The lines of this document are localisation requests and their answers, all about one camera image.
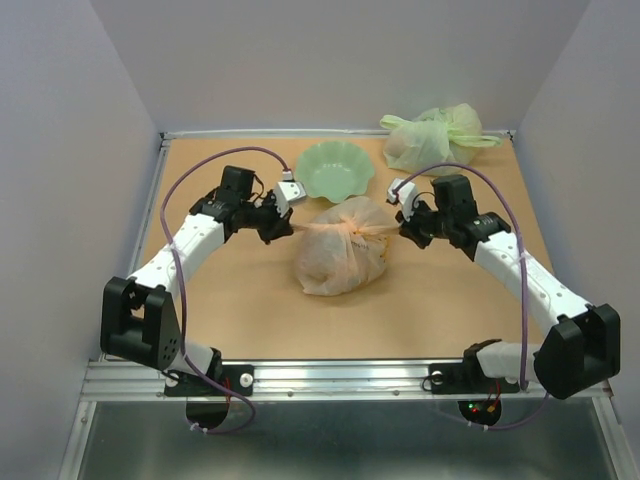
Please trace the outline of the banana print plastic bag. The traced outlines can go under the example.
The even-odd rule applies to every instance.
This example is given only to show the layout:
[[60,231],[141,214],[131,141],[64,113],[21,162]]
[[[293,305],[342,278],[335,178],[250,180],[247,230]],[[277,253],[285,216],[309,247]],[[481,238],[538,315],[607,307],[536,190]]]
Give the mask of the banana print plastic bag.
[[386,271],[398,222],[372,199],[353,197],[294,231],[301,241],[294,261],[303,292],[338,296],[370,284]]

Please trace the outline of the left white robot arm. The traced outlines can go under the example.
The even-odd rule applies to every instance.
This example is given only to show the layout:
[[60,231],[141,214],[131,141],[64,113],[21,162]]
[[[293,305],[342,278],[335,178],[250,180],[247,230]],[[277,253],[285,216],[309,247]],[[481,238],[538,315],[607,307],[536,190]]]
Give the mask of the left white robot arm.
[[269,244],[290,236],[292,206],[303,186],[289,171],[261,199],[253,196],[256,173],[227,166],[220,185],[190,208],[181,227],[145,265],[114,277],[103,291],[100,348],[160,372],[188,374],[199,393],[222,382],[218,350],[186,339],[186,284],[203,263],[241,229],[256,231]]

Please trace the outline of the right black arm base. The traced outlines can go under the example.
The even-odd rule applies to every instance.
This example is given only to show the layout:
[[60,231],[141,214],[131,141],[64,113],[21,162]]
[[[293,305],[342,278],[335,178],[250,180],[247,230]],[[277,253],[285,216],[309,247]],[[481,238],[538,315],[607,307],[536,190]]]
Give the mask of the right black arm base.
[[461,419],[471,425],[496,429],[502,414],[501,396],[518,393],[517,382],[511,383],[505,376],[489,377],[480,365],[478,353],[492,347],[498,339],[472,344],[455,362],[436,362],[428,367],[421,389],[435,395],[468,394],[469,398],[458,401]]

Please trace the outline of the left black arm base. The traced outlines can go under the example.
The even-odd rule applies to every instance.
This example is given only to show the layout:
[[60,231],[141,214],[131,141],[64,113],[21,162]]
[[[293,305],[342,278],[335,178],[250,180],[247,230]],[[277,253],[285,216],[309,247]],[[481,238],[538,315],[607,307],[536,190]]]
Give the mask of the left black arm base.
[[205,348],[187,357],[178,353],[171,365],[160,373],[165,377],[167,396],[220,397],[217,403],[187,403],[185,416],[192,431],[205,435],[235,433],[249,427],[257,409],[250,400],[253,394],[254,367],[225,367],[222,354]]

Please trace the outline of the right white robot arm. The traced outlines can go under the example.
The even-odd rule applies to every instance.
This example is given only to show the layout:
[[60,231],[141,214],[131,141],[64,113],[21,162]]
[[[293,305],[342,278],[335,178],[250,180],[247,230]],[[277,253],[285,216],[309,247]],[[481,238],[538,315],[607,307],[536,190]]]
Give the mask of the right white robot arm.
[[494,380],[541,385],[552,397],[567,399],[619,374],[621,321],[608,304],[595,305],[563,285],[525,248],[514,221],[480,213],[470,181],[459,174],[431,183],[433,207],[415,184],[396,179],[387,201],[399,211],[399,233],[424,249],[443,239],[497,279],[521,303],[521,333],[534,319],[544,339],[518,343],[491,339],[467,348],[460,363],[442,374],[444,392],[481,391]]

